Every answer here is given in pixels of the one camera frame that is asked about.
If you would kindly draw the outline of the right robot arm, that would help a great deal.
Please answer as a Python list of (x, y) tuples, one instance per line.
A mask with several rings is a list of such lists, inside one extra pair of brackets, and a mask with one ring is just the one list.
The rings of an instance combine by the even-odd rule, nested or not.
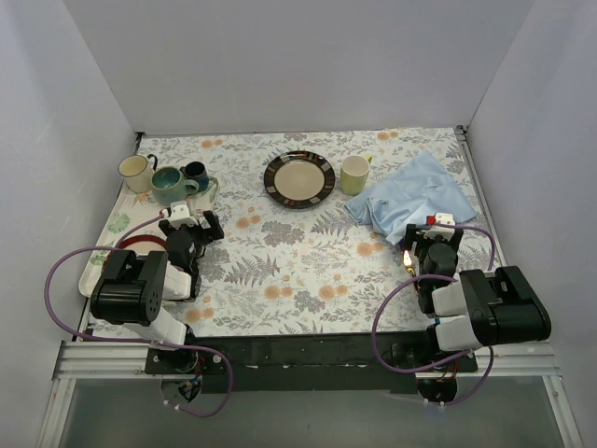
[[(488, 237), (486, 270), (458, 271), (458, 250), (465, 231)], [(410, 356), (416, 368), (424, 364), (443, 371), (466, 350), (510, 343), (547, 340), (552, 331), (546, 307), (517, 266), (494, 268), (495, 241), (486, 230), (443, 222), (438, 215), (422, 225), (409, 224), (400, 247), (412, 251), (419, 271), (414, 281), (421, 311), (436, 322), (423, 335), (422, 352)]]

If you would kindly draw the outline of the light blue cloth napkin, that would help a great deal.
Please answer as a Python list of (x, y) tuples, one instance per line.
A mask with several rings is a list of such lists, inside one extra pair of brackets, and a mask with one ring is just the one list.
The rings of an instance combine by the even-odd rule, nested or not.
[(392, 245), (403, 239), (409, 224), (423, 225), (436, 213), (451, 214), (458, 223), (477, 215), (450, 173), (426, 151), (343, 208), (356, 225), (370, 225)]

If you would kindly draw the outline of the dark rimmed dinner plate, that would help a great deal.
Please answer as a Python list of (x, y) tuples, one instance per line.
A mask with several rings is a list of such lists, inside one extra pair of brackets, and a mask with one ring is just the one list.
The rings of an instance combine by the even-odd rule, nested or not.
[(306, 209), (324, 201), (336, 183), (329, 161), (311, 151), (290, 151), (267, 165), (263, 185), (277, 203), (291, 209)]

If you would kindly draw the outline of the iridescent gold knife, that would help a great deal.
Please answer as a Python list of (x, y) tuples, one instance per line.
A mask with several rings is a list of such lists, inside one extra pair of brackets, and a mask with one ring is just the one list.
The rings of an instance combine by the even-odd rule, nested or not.
[(414, 277), (416, 275), (416, 270), (414, 268), (414, 264), (410, 256), (410, 252), (408, 250), (405, 250), (403, 252), (403, 265), (411, 277)]

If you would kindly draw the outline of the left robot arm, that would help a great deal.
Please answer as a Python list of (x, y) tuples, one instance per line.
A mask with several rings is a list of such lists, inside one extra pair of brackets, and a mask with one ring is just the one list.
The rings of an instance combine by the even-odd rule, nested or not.
[(204, 228), (192, 215), (177, 217), (174, 209), (159, 221), (165, 236), (163, 251), (139, 255), (123, 243), (110, 255), (90, 297), (95, 318), (121, 325), (139, 337), (158, 343), (151, 361), (165, 362), (180, 373), (200, 369), (201, 355), (189, 344), (194, 334), (162, 306), (164, 301), (195, 301), (201, 288), (200, 259), (205, 247), (224, 238), (219, 218), (203, 213)]

